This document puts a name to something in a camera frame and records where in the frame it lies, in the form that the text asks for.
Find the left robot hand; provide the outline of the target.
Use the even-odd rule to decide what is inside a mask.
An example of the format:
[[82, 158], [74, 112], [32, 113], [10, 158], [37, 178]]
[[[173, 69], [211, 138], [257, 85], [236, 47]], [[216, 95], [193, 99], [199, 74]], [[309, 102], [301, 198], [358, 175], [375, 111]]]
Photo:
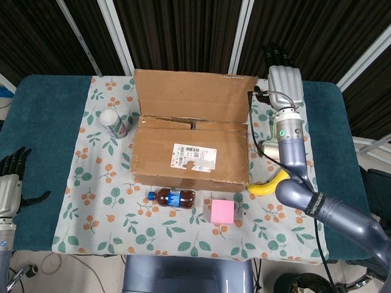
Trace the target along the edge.
[[22, 146], [16, 152], [1, 159], [1, 218], [14, 218], [20, 208], [33, 206], [45, 201], [51, 191], [44, 192], [35, 198], [23, 198], [22, 183], [26, 161], [32, 149]]

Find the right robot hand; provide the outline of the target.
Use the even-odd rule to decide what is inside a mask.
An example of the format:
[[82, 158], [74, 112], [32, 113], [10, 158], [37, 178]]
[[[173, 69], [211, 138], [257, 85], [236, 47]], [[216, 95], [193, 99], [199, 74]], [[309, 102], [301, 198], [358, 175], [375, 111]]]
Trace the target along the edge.
[[268, 69], [268, 88], [254, 87], [255, 96], [261, 103], [274, 110], [297, 109], [304, 100], [301, 72], [288, 57], [286, 51], [270, 43], [262, 46]]

